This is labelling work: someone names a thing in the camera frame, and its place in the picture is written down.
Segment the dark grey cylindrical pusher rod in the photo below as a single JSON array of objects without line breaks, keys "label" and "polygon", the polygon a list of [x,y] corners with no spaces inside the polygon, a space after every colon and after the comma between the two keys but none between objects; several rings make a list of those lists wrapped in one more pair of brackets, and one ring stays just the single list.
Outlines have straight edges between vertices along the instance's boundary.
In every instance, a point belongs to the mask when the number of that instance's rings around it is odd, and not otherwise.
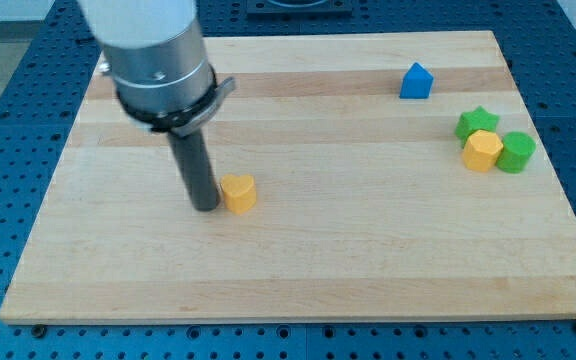
[{"label": "dark grey cylindrical pusher rod", "polygon": [[167,139],[193,208],[201,212],[216,209],[220,194],[202,132],[184,137],[168,132]]}]

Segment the black clamp ring with lever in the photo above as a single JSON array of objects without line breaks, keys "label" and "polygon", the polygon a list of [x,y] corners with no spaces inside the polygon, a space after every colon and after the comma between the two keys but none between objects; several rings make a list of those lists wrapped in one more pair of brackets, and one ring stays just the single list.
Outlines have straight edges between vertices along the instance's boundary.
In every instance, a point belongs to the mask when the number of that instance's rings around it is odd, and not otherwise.
[{"label": "black clamp ring with lever", "polygon": [[[196,77],[193,73],[171,83],[134,84],[116,79],[116,96],[122,109],[141,127],[153,133],[173,132],[179,137],[199,131],[235,91],[236,80],[217,82],[212,66]],[[199,82],[208,79],[202,89]]]}]

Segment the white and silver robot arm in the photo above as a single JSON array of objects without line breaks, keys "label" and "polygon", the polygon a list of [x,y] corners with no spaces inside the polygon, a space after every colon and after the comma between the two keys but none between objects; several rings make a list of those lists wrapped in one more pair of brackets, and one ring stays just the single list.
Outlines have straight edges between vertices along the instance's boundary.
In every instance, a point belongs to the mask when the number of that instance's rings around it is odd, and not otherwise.
[{"label": "white and silver robot arm", "polygon": [[217,79],[193,0],[79,0],[122,109],[166,135],[194,209],[214,210],[220,193],[202,134],[236,88]]}]

